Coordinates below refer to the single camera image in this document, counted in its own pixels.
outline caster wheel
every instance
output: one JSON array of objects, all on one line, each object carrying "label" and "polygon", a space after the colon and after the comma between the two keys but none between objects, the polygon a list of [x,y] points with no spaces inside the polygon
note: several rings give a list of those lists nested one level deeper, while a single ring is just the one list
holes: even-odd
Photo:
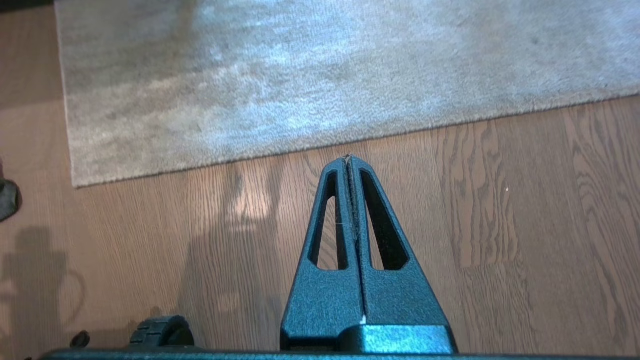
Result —
[{"label": "caster wheel", "polygon": [[194,346],[189,323],[182,316],[162,316],[141,322],[131,335],[129,346],[170,347]]}]

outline wood grain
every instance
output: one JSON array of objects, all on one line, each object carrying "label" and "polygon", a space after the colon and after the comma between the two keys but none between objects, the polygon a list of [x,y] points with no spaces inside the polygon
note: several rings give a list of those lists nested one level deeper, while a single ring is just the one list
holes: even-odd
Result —
[{"label": "wood grain", "polygon": [[53,9],[0,29],[0,157],[24,198],[0,224],[0,359],[83,329],[120,347],[169,313],[201,346],[276,350],[319,175],[349,153],[462,352],[639,353],[640,98],[74,190]]},{"label": "wood grain", "polygon": [[518,236],[495,122],[447,127],[433,136],[458,265],[514,260]]},{"label": "wood grain", "polygon": [[432,136],[451,245],[462,268],[470,347],[535,352],[532,305],[496,123],[448,127]]},{"label": "wood grain", "polygon": [[566,112],[496,120],[500,151],[537,351],[609,354],[613,347],[602,327],[604,302],[562,122]]},{"label": "wood grain", "polygon": [[640,350],[640,106],[620,104],[571,109],[564,124],[608,330],[619,354],[631,355]]}]

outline gray rug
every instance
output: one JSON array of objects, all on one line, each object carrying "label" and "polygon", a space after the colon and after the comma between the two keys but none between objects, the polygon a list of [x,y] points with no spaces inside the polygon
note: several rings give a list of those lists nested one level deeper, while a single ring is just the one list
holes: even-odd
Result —
[{"label": "gray rug", "polygon": [[640,92],[635,0],[56,10],[76,186]]}]

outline wooden floor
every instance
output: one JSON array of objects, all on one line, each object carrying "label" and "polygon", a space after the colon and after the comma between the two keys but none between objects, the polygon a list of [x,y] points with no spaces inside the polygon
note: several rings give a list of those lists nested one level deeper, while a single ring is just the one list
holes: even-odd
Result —
[{"label": "wooden floor", "polygon": [[376,169],[462,352],[640,354],[638,97],[74,190],[53,9],[1,14],[0,49],[24,198],[0,224],[1,359],[83,329],[122,346],[169,313],[201,346],[276,350],[320,171],[346,153]]}]

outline dark cloth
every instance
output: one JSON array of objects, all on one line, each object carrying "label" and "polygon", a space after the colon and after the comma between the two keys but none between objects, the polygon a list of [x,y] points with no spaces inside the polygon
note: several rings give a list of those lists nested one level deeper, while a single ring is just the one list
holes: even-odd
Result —
[{"label": "dark cloth", "polygon": [[13,182],[0,179],[0,222],[18,211],[20,190]]}]

